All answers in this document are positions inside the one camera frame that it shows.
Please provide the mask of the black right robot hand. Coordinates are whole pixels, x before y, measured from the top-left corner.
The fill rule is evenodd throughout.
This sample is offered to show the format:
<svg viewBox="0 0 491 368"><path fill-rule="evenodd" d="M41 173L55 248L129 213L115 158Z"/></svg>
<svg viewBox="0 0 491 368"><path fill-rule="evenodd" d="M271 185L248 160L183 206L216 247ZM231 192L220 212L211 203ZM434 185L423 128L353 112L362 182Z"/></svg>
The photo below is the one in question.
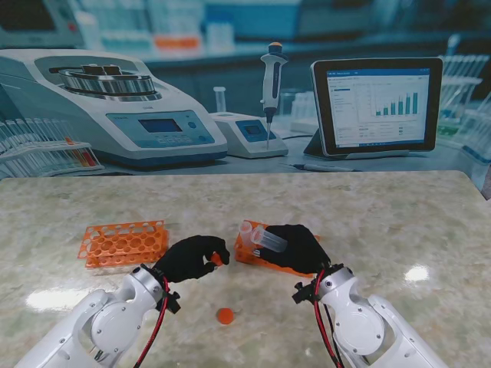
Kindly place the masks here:
<svg viewBox="0 0 491 368"><path fill-rule="evenodd" d="M305 226L270 225L266 231L287 241L283 252L259 249L259 257L268 263L302 274L317 273L331 265L331 259Z"/></svg>

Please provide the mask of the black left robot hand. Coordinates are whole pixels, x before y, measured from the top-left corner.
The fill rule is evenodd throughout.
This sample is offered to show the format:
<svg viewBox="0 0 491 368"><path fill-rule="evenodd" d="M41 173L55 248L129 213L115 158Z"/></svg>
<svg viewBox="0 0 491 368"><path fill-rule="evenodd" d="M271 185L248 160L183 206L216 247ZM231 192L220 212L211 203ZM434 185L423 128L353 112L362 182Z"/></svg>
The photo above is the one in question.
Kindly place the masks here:
<svg viewBox="0 0 491 368"><path fill-rule="evenodd" d="M230 253L224 239L211 235L194 235L172 245L152 269L170 283L199 279L218 266L212 261L214 254L219 256L224 265L229 263Z"/></svg>

